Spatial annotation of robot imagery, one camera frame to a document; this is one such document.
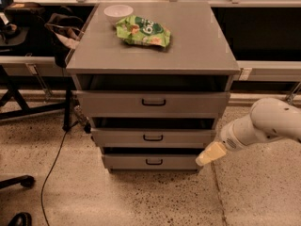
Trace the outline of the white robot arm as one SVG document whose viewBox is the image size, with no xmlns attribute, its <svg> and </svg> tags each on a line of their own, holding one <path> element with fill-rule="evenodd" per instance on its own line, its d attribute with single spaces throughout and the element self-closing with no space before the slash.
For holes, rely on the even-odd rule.
<svg viewBox="0 0 301 226">
<path fill-rule="evenodd" d="M 196 163 L 202 167 L 227 152 L 283 138 L 301 141 L 301 110 L 279 99 L 263 98 L 251 106 L 247 115 L 223 126 L 217 139 L 196 158 Z"/>
</svg>

